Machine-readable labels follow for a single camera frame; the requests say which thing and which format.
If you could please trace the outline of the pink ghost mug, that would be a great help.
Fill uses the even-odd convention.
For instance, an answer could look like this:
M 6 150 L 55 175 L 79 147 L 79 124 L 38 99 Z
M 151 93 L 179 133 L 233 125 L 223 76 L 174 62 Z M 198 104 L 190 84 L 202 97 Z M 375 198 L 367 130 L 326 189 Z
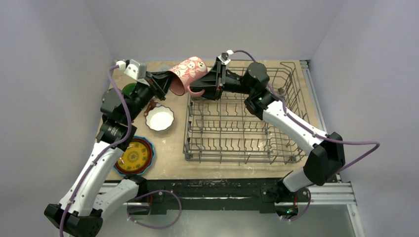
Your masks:
M 205 92 L 203 89 L 198 89 L 198 92 L 193 92 L 190 89 L 191 83 L 201 79 L 208 73 L 208 68 L 201 58 L 197 56 L 190 57 L 169 69 L 169 72 L 174 75 L 169 89 L 175 95 L 182 96 L 188 93 L 193 97 L 198 97 Z

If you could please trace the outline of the green inside floral mug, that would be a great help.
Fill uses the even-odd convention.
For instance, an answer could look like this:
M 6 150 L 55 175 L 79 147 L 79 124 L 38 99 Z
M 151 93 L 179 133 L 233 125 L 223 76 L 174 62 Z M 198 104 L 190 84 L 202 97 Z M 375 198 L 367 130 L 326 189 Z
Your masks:
M 135 89 L 136 83 L 129 83 L 122 88 L 122 93 L 129 96 Z

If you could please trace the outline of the white scalloped bowl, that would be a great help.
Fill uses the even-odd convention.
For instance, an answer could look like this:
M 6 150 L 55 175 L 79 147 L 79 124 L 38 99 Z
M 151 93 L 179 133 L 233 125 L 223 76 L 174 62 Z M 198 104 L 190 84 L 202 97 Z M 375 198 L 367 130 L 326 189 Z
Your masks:
M 153 131 L 165 131 L 170 128 L 174 122 L 174 112 L 165 106 L 158 106 L 151 109 L 146 119 L 146 125 Z

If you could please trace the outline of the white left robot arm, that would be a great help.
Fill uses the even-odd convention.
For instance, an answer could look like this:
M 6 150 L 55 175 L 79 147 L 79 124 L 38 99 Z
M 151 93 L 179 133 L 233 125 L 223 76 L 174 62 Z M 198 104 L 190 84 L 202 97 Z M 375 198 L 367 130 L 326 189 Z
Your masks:
M 44 211 L 61 237 L 94 237 L 124 202 L 141 202 L 151 195 L 146 180 L 132 174 L 103 195 L 99 190 L 134 138 L 133 120 L 153 98 L 165 99 L 173 79 L 170 72 L 147 72 L 145 82 L 137 82 L 127 95 L 111 80 L 112 87 L 102 96 L 102 125 L 90 157 L 65 196 Z

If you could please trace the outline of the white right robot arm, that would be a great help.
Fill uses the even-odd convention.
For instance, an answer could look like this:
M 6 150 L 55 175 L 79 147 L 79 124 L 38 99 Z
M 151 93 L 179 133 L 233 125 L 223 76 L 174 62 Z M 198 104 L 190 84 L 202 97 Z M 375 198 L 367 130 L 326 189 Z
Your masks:
M 342 136 L 327 134 L 298 117 L 286 107 L 284 100 L 268 89 L 270 77 L 267 68 L 252 62 L 242 76 L 230 72 L 216 61 L 206 75 L 190 83 L 190 94 L 218 100 L 222 93 L 245 94 L 248 112 L 284 132 L 305 152 L 305 165 L 286 176 L 277 188 L 280 199 L 289 201 L 299 189 L 309 185 L 324 185 L 345 165 Z

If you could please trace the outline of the clear plastic box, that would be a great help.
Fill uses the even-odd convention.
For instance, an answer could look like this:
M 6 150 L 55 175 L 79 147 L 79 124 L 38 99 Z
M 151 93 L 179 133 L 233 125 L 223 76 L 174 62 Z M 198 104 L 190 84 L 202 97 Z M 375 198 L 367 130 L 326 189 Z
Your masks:
M 173 66 L 163 63 L 158 68 L 156 68 L 156 71 L 157 72 L 166 72 L 166 71 L 170 71 L 172 68 L 173 68 Z

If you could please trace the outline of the brown faucet toy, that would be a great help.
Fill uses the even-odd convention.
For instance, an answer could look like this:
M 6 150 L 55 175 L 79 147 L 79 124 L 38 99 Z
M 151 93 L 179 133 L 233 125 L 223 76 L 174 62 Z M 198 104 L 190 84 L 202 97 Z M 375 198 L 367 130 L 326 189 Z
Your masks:
M 154 100 L 154 99 L 152 99 L 150 102 L 149 102 L 149 104 L 147 105 L 147 107 L 146 107 L 146 109 L 145 109 L 145 111 L 144 111 L 144 116 L 145 117 L 147 117 L 148 116 L 148 114 L 149 114 L 149 112 L 151 111 L 151 110 L 153 110 L 154 108 L 156 108 L 157 107 L 157 102 Z

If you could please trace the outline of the black table front rail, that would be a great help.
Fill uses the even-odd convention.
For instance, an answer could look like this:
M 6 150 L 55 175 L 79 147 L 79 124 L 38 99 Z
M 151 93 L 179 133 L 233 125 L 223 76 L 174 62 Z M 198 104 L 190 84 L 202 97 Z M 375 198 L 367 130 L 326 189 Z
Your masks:
M 257 211 L 296 216 L 314 197 L 314 185 L 294 193 L 280 178 L 164 179 L 140 182 L 137 199 L 125 205 L 131 215 L 165 215 L 169 210 Z

